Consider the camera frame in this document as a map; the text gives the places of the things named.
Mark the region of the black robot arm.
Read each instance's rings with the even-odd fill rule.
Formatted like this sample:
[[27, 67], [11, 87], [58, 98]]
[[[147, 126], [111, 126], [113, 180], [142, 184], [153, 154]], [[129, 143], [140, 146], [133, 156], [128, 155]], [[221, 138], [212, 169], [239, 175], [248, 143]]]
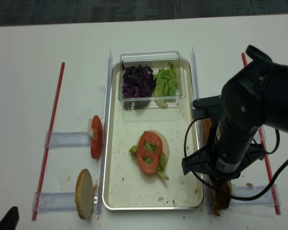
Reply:
[[192, 102], [194, 120], [211, 120], [207, 144], [182, 159], [184, 174], [197, 172], [229, 181], [265, 155], [252, 144], [267, 125], [288, 133], [288, 73], [251, 62], [223, 87], [220, 96]]

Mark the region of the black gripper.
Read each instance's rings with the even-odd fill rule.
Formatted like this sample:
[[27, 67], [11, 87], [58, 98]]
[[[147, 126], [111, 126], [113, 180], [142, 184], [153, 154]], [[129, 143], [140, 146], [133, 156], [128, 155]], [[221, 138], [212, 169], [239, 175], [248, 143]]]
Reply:
[[206, 146], [182, 159], [183, 174], [197, 172], [216, 177], [223, 181], [230, 181], [240, 176], [240, 173], [253, 164], [256, 160], [262, 160], [265, 150], [262, 144], [251, 144], [240, 162], [229, 163], [220, 157], [210, 156]]

